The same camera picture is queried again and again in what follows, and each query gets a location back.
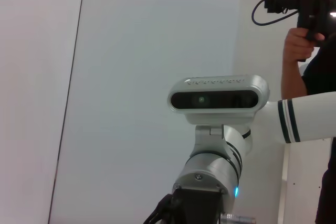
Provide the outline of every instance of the camera housing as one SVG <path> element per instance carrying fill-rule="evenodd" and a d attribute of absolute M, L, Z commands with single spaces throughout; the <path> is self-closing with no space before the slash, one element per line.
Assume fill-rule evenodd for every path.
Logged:
<path fill-rule="evenodd" d="M 176 83 L 168 104 L 191 124 L 221 125 L 249 121 L 268 99 L 268 84 L 260 76 L 197 77 Z"/>

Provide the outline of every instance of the hand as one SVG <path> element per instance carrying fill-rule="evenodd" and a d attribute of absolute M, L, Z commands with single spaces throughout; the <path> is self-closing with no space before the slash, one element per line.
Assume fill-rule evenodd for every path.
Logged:
<path fill-rule="evenodd" d="M 285 40 L 283 62 L 296 63 L 298 60 L 306 60 L 311 57 L 316 42 L 305 39 L 308 30 L 304 28 L 292 28 Z M 316 40 L 324 40 L 324 35 L 316 34 Z"/>

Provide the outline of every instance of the black stripe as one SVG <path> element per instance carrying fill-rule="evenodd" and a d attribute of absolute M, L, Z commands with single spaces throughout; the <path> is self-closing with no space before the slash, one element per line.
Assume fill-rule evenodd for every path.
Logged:
<path fill-rule="evenodd" d="M 77 48 L 78 29 L 79 29 L 80 15 L 81 15 L 81 12 L 82 12 L 82 5 L 83 5 L 83 0 L 80 0 L 80 7 L 79 7 L 79 14 L 78 14 L 78 22 L 77 22 L 77 30 L 76 30 L 76 39 L 75 39 L 74 53 L 73 53 L 73 56 L 72 56 L 71 72 L 70 72 L 70 79 L 69 79 L 69 86 L 68 86 L 68 94 L 67 94 L 67 102 L 66 102 L 66 105 L 65 105 L 65 111 L 64 111 L 64 117 L 63 117 L 63 125 L 62 125 L 61 138 L 60 138 L 60 141 L 59 141 L 59 149 L 58 149 L 57 167 L 56 167 L 56 169 L 58 168 L 59 156 L 60 156 L 60 152 L 61 152 L 62 139 L 63 139 L 63 133 L 64 133 L 65 118 L 66 118 L 66 115 L 67 115 L 67 109 L 68 109 L 68 101 L 69 101 L 70 85 L 71 85 L 71 79 L 72 79 L 72 71 L 73 71 L 73 69 L 74 69 L 74 61 L 75 61 L 75 54 L 76 54 L 76 48 Z M 55 171 L 54 186 L 53 186 L 53 189 L 52 189 L 53 191 L 52 191 L 52 194 L 51 194 L 51 202 L 50 202 L 50 209 L 49 209 L 48 224 L 50 224 L 50 217 L 51 217 L 52 203 L 54 202 L 54 194 L 55 194 L 56 179 L 57 179 L 57 170 Z"/>
<path fill-rule="evenodd" d="M 242 166 L 243 166 L 243 159 L 239 153 L 239 151 L 237 150 L 237 148 L 232 144 L 232 143 L 229 143 L 229 142 L 226 142 L 228 146 L 230 146 L 232 149 L 234 149 L 236 151 L 236 153 L 238 154 L 239 156 L 239 159 L 240 159 L 240 163 L 241 163 L 241 168 L 240 170 L 242 169 Z"/>
<path fill-rule="evenodd" d="M 282 101 L 278 101 L 279 118 L 280 118 L 283 137 L 284 137 L 286 143 L 290 144 L 290 139 L 289 139 L 288 129 L 287 129 L 287 126 L 286 126 L 286 120 L 285 120 L 285 114 L 283 112 L 283 107 L 284 106 L 282 104 Z"/>
<path fill-rule="evenodd" d="M 214 155 L 217 155 L 217 156 L 219 156 L 219 157 L 222 157 L 223 159 L 225 159 L 226 161 L 228 161 L 229 164 L 231 164 L 232 168 L 235 170 L 235 173 L 236 173 L 236 175 L 237 175 L 238 185 L 239 185 L 239 178 L 240 178 L 240 176 L 239 176 L 239 174 L 238 174 L 238 170 L 237 170 L 235 164 L 232 162 L 231 159 L 227 159 L 227 158 L 226 158 L 224 155 L 222 155 L 220 152 L 204 151 L 204 152 L 196 152 L 196 153 L 194 153 L 192 156 L 190 156 L 190 158 L 188 159 L 188 161 L 191 160 L 194 156 L 199 155 L 199 154 L 214 154 Z"/>
<path fill-rule="evenodd" d="M 251 130 L 249 130 L 248 132 L 246 132 L 246 133 L 243 135 L 243 138 L 246 139 L 246 138 L 248 138 L 249 136 L 251 136 Z"/>
<path fill-rule="evenodd" d="M 241 176 L 241 171 L 243 170 L 242 164 L 241 164 L 241 162 L 240 162 L 240 160 L 239 160 L 238 155 L 236 154 L 236 152 L 233 149 L 231 149 L 231 151 L 232 151 L 232 154 L 235 156 L 235 158 L 238 161 L 238 165 L 239 165 L 239 168 L 240 168 L 240 174 L 239 174 L 239 176 Z"/>
<path fill-rule="evenodd" d="M 301 140 L 300 140 L 300 135 L 298 131 L 298 126 L 296 125 L 296 119 L 295 119 L 294 106 L 293 106 L 292 99 L 288 100 L 287 104 L 288 104 L 288 113 L 289 113 L 290 123 L 293 129 L 294 139 L 295 139 L 295 142 L 298 143 L 298 142 L 301 142 Z"/>

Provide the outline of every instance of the white panel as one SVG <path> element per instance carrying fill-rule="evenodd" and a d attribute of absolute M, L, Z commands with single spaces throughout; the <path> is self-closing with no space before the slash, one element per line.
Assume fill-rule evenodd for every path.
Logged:
<path fill-rule="evenodd" d="M 48 222 L 80 0 L 0 0 L 0 223 Z"/>
<path fill-rule="evenodd" d="M 185 77 L 231 74 L 239 0 L 83 0 L 51 224 L 142 223 L 171 192 L 194 127 Z"/>
<path fill-rule="evenodd" d="M 330 146 L 330 139 L 291 145 L 284 224 L 315 222 Z"/>
<path fill-rule="evenodd" d="M 287 193 L 287 180 L 288 180 L 288 163 L 289 163 L 289 153 L 290 153 L 290 144 L 285 145 L 285 154 L 283 159 L 282 166 L 282 180 L 281 180 L 281 193 L 279 199 L 279 215 L 278 215 L 278 224 L 283 224 L 285 217 L 285 204 L 286 204 L 286 193 Z"/>

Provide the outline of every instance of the black cable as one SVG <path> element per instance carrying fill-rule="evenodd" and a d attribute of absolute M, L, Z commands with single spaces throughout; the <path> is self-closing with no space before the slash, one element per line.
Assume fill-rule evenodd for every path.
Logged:
<path fill-rule="evenodd" d="M 295 15 L 296 13 L 299 13 L 299 11 L 296 10 L 295 12 L 293 12 L 293 13 L 291 13 L 291 14 L 288 14 L 288 15 L 285 16 L 285 17 L 282 17 L 282 18 L 280 18 L 280 19 L 276 19 L 276 20 L 273 20 L 273 21 L 270 21 L 270 22 L 267 22 L 267 23 L 259 23 L 259 22 L 256 22 L 256 20 L 254 19 L 254 15 L 255 15 L 256 10 L 258 9 L 259 5 L 261 5 L 264 1 L 265 1 L 265 0 L 261 0 L 261 1 L 259 1 L 259 3 L 256 5 L 256 7 L 254 7 L 253 12 L 252 12 L 252 21 L 253 21 L 254 24 L 256 24 L 256 25 L 258 25 L 258 26 L 268 26 L 268 25 L 272 25 L 272 24 L 275 24 L 275 23 L 277 23 L 277 22 L 279 22 L 279 21 L 282 21 L 282 20 L 284 20 L 284 19 L 286 19 L 286 18 L 291 17 L 291 16 Z"/>

